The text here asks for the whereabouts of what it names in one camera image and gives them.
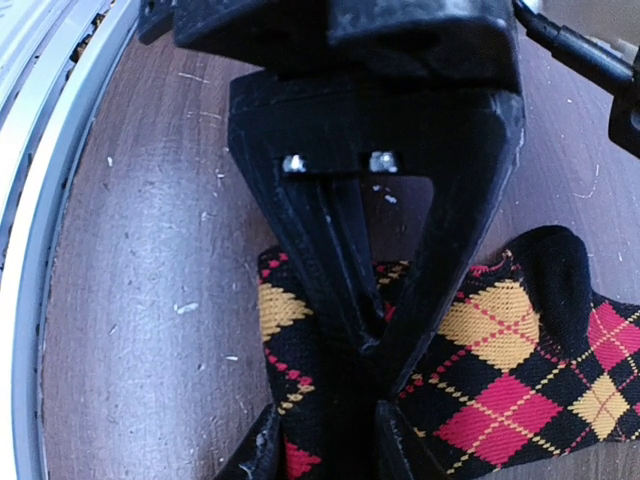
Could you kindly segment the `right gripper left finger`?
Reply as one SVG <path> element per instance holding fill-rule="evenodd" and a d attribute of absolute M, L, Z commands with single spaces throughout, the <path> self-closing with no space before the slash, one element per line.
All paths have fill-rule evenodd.
<path fill-rule="evenodd" d="M 215 480 L 278 480 L 285 478 L 280 415 L 268 404 L 240 444 L 215 475 Z"/>

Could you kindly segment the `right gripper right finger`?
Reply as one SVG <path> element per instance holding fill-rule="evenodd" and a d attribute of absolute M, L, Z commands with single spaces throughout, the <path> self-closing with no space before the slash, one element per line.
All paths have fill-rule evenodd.
<path fill-rule="evenodd" d="M 375 435 L 380 479 L 449 479 L 396 405 L 387 401 L 377 403 Z"/>

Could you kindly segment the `black argyle sock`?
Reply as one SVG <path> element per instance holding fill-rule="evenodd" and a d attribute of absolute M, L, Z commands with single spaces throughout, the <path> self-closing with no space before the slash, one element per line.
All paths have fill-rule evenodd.
<path fill-rule="evenodd" d="M 372 478 L 372 381 L 322 339 L 284 251 L 258 274 L 286 477 Z M 571 230 L 530 230 L 470 270 L 394 402 L 454 479 L 634 441 L 639 309 L 593 291 Z"/>

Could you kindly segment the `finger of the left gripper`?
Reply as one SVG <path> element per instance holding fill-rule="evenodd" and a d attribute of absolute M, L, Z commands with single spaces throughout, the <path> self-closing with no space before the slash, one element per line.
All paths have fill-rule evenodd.
<path fill-rule="evenodd" d="M 276 194 L 274 233 L 324 332 L 357 353 L 371 350 L 381 336 L 382 302 L 359 181 L 283 176 Z"/>
<path fill-rule="evenodd" d="M 392 173 L 433 184 L 396 313 L 377 345 L 357 353 L 336 342 L 314 311 L 382 395 L 399 392 L 434 337 L 496 213 L 523 128 L 523 98 L 499 89 L 407 87 L 353 74 L 283 80 L 265 71 L 231 83 L 229 149 L 273 233 L 283 176 L 359 181 L 389 155 Z"/>

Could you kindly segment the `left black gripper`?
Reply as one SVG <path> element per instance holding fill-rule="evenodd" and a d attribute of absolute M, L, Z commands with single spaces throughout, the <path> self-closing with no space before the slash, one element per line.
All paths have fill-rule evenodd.
<path fill-rule="evenodd" d="M 138 36 L 288 76 L 358 68 L 518 93 L 509 1 L 142 1 Z"/>

